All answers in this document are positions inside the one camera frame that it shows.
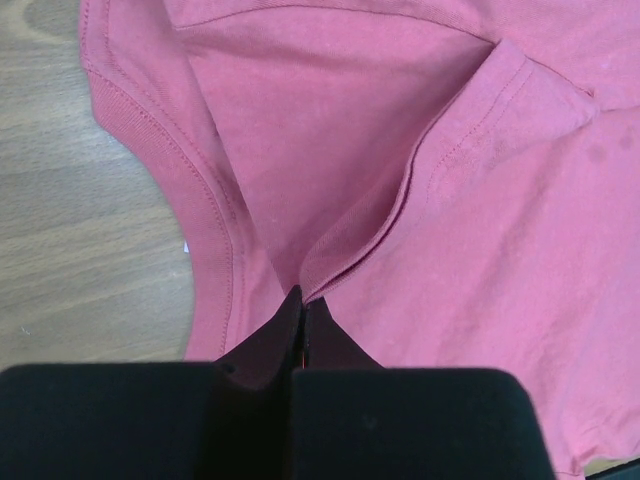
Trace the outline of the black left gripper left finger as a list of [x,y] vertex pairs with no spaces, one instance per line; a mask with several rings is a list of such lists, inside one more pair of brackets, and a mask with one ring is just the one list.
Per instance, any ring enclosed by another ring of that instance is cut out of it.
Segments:
[[214,362],[47,363],[1,375],[5,479],[282,479],[293,289]]

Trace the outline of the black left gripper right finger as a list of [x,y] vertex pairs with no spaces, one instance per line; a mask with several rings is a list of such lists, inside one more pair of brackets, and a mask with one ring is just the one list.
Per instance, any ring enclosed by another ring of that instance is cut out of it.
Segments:
[[292,383],[294,479],[551,479],[526,390],[484,368],[383,368],[333,320],[305,312]]

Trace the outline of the pink t shirt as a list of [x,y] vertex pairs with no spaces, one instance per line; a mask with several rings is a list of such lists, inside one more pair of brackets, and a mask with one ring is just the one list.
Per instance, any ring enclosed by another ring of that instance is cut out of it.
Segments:
[[506,370],[556,476],[639,453],[635,1],[84,1],[97,122],[190,251],[185,356],[293,286],[377,361]]

